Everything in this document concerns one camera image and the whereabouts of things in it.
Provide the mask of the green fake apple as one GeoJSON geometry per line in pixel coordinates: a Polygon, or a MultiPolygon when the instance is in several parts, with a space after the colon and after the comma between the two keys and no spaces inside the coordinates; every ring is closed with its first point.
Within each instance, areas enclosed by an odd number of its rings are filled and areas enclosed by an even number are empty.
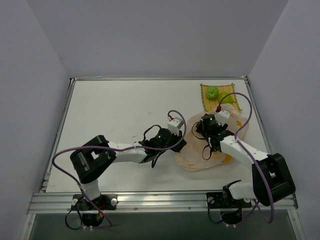
{"type": "Polygon", "coordinates": [[[232,104],[234,102],[233,96],[229,95],[228,92],[221,92],[218,95],[218,101],[221,104],[232,104]]]}

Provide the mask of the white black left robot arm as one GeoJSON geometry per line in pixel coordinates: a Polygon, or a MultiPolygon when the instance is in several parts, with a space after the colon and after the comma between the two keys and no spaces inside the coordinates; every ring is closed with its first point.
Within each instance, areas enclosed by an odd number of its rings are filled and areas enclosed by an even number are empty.
{"type": "Polygon", "coordinates": [[[153,168],[158,158],[166,152],[166,148],[179,153],[186,145],[181,130],[174,134],[167,128],[160,128],[157,135],[143,139],[132,145],[108,141],[98,135],[84,146],[107,147],[108,149],[78,149],[70,155],[72,165],[80,181],[80,189],[84,192],[83,204],[95,210],[101,203],[101,191],[98,178],[114,163],[132,162],[144,164],[151,162],[153,168]]]}

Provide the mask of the green fake pear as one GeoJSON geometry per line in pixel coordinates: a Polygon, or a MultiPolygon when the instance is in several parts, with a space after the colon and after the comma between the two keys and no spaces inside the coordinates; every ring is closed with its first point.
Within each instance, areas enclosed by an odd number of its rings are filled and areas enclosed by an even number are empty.
{"type": "Polygon", "coordinates": [[[220,92],[216,86],[208,86],[205,91],[205,96],[208,100],[216,100],[220,92]]]}

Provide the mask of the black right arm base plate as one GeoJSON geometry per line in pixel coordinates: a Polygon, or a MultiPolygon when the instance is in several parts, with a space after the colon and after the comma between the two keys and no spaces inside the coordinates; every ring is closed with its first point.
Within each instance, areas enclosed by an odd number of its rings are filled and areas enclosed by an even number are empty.
{"type": "Polygon", "coordinates": [[[252,207],[251,202],[226,197],[222,191],[207,192],[206,200],[209,209],[249,209],[252,207]]]}

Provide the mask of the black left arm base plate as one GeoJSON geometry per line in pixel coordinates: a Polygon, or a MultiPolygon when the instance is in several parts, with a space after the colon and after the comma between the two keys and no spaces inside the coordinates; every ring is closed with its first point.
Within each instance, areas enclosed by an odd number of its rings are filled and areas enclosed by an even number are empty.
{"type": "MultiPolygon", "coordinates": [[[[115,210],[117,208],[118,199],[115,194],[102,194],[98,198],[92,200],[92,202],[100,210],[115,210]]],[[[78,207],[80,211],[95,210],[92,204],[81,194],[73,195],[71,205],[78,207]]]]}

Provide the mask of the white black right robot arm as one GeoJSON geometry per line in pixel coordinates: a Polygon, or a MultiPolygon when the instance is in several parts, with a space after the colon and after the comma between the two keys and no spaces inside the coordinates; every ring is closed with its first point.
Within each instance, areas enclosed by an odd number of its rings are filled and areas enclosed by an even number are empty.
{"type": "Polygon", "coordinates": [[[279,154],[259,151],[216,121],[217,115],[205,114],[196,125],[196,132],[207,142],[210,153],[230,155],[251,171],[252,182],[236,180],[222,188],[222,200],[234,206],[240,200],[256,200],[268,207],[294,194],[296,186],[285,158],[279,154]]]}

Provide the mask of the translucent printed plastic bag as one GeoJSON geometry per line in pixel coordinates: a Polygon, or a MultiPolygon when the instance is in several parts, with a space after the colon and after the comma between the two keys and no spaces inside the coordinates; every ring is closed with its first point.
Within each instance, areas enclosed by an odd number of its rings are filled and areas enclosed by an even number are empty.
{"type": "MultiPolygon", "coordinates": [[[[227,129],[233,133],[247,121],[247,118],[243,117],[241,112],[230,103],[222,104],[221,112],[227,114],[227,129]]],[[[205,148],[208,143],[205,140],[200,139],[202,136],[196,132],[195,126],[195,123],[197,123],[204,115],[205,112],[200,112],[187,120],[187,131],[184,137],[186,146],[175,154],[177,164],[191,172],[214,168],[217,165],[234,160],[229,154],[219,151],[210,154],[210,149],[208,147],[205,148]]]]}

